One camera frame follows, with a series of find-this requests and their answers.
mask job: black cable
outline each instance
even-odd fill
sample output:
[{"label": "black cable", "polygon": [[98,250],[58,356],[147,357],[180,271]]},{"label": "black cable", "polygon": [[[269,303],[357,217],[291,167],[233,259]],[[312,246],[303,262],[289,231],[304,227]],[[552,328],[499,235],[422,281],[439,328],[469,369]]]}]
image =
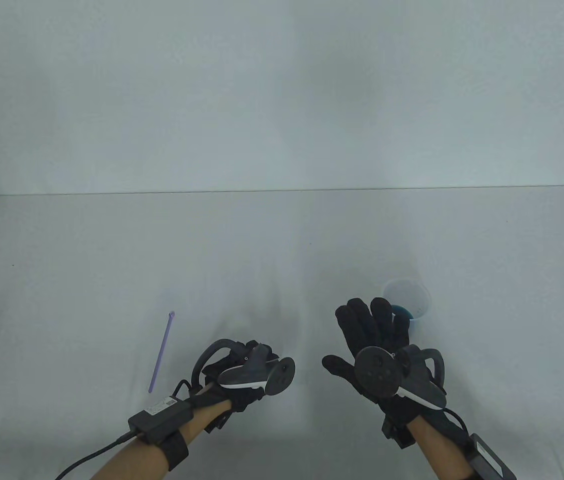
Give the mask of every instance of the black cable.
[{"label": "black cable", "polygon": [[78,461],[76,461],[74,464],[68,466],[67,468],[64,469],[64,471],[62,473],[60,473],[58,476],[55,477],[55,480],[60,480],[62,478],[64,478],[66,476],[67,473],[69,473],[69,471],[71,471],[72,469],[74,469],[75,467],[80,466],[81,464],[83,464],[84,462],[87,462],[88,460],[91,460],[92,458],[97,457],[98,455],[102,455],[104,452],[111,450],[111,448],[116,447],[120,444],[123,444],[124,442],[128,442],[130,439],[132,439],[133,437],[135,437],[135,435],[137,435],[136,432],[128,432],[125,433],[124,435],[122,435],[120,438],[116,439],[116,441],[114,441],[112,444],[105,446],[104,448],[100,448],[100,450],[98,450],[97,452],[93,452],[90,455],[86,455],[86,457],[79,459]]},{"label": "black cable", "polygon": [[451,415],[452,417],[454,417],[455,420],[457,420],[457,421],[460,423],[460,425],[462,426],[462,430],[464,430],[467,435],[469,434],[469,429],[466,428],[466,423],[464,423],[464,420],[462,420],[462,418],[461,418],[457,413],[455,413],[455,412],[454,412],[453,410],[451,410],[450,408],[444,408],[444,409],[442,409],[442,411],[443,411],[443,412],[446,412],[447,414],[449,414],[449,415]]},{"label": "black cable", "polygon": [[177,384],[177,387],[175,387],[175,391],[173,391],[172,394],[173,398],[177,397],[177,393],[179,392],[179,389],[181,389],[183,385],[186,385],[186,388],[188,388],[189,391],[191,391],[191,389],[193,388],[189,382],[187,382],[186,380],[181,380],[179,384]]}]

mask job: purple stick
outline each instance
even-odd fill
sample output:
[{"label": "purple stick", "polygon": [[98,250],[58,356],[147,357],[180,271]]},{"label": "purple stick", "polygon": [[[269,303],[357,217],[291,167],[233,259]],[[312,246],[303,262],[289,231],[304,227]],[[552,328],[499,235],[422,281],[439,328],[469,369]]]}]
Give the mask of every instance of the purple stick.
[{"label": "purple stick", "polygon": [[160,352],[158,353],[158,359],[155,362],[155,368],[153,369],[153,377],[151,378],[151,384],[149,385],[149,393],[153,391],[155,386],[155,379],[158,377],[158,371],[160,370],[161,356],[164,353],[164,347],[166,346],[166,339],[168,338],[168,331],[170,330],[170,324],[173,323],[173,318],[175,318],[175,312],[172,311],[168,314],[168,322],[166,324],[166,331],[164,332],[164,338],[162,339],[162,345],[160,346]]}]

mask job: wrist strap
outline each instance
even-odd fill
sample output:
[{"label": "wrist strap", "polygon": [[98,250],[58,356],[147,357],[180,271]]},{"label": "wrist strap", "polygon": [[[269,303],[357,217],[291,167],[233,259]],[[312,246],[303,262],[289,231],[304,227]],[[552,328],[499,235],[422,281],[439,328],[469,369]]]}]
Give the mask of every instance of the wrist strap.
[{"label": "wrist strap", "polygon": [[184,458],[188,457],[188,446],[179,430],[159,443],[158,448],[164,452],[168,461],[168,471],[172,471]]}]

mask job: white wall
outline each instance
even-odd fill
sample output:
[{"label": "white wall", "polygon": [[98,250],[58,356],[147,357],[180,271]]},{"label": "white wall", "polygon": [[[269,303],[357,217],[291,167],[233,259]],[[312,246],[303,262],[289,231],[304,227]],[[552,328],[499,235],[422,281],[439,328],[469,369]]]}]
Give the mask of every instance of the white wall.
[{"label": "white wall", "polygon": [[0,0],[0,194],[551,184],[563,0]]}]

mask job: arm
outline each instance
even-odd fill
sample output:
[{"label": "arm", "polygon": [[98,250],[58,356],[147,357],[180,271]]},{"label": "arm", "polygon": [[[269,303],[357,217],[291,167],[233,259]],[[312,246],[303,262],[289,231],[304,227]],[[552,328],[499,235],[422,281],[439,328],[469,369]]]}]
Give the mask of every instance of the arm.
[{"label": "arm", "polygon": [[[186,445],[222,413],[231,409],[231,401],[196,409],[193,419],[179,429]],[[134,439],[98,471],[91,480],[161,480],[168,473],[168,461],[162,450]]]},{"label": "arm", "polygon": [[439,480],[464,480],[475,473],[459,446],[418,416],[407,425]]}]

